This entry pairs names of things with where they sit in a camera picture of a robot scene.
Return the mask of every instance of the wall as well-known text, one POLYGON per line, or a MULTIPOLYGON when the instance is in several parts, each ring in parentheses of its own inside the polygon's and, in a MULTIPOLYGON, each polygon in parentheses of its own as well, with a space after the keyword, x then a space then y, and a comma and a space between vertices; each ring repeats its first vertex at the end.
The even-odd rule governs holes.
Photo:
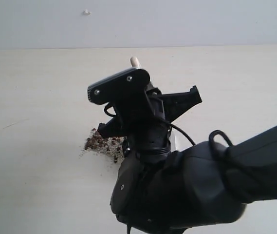
POLYGON ((241 44, 277 44, 277 1, 0 0, 0 49, 241 44))
MULTIPOLYGON (((164 93, 198 86, 203 103, 175 122, 196 142, 221 129, 237 144, 277 125, 277 46, 0 51, 0 234, 126 232, 109 207, 118 165, 81 150, 108 120, 88 85, 133 55, 164 93)), ((277 201, 186 233, 211 232, 275 234, 277 201)))

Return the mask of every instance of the white wall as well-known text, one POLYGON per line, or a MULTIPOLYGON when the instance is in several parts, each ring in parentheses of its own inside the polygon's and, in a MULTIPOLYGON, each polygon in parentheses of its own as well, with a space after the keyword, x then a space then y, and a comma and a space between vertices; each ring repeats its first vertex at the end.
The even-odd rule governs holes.
POLYGON ((277 44, 277 0, 0 0, 0 49, 240 44, 277 44))
MULTIPOLYGON (((109 207, 118 166, 80 153, 108 120, 88 85, 133 55, 165 93, 198 86, 203 103, 175 122, 196 142, 221 129, 237 144, 277 125, 277 46, 0 51, 0 234, 125 233, 109 207)), ((276 234, 277 201, 186 233, 276 234)))

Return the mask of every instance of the pile of seeds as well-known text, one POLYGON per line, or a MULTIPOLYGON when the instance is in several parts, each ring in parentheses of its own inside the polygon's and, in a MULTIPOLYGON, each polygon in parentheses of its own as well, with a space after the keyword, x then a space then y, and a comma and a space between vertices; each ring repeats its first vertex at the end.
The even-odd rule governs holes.
POLYGON ((113 159, 114 163, 121 162, 124 158, 122 143, 124 137, 102 138, 99 132, 93 128, 90 137, 85 143, 85 150, 105 154, 113 159))

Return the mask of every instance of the robotic arm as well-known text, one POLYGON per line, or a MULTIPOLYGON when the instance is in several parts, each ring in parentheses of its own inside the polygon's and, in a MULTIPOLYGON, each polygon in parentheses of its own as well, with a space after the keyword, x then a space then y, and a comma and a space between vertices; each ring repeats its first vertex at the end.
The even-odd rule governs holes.
POLYGON ((277 126, 238 145, 219 130, 195 144, 172 122, 202 102, 197 87, 162 94, 139 62, 131 62, 132 68, 88 87, 89 101, 107 103, 104 111, 112 117, 99 124, 101 136, 127 137, 110 205, 128 233, 135 227, 182 234, 191 227, 232 223, 248 203, 277 199, 277 126), (172 128, 193 146, 172 152, 172 128), (215 142, 216 135, 228 146, 215 142))

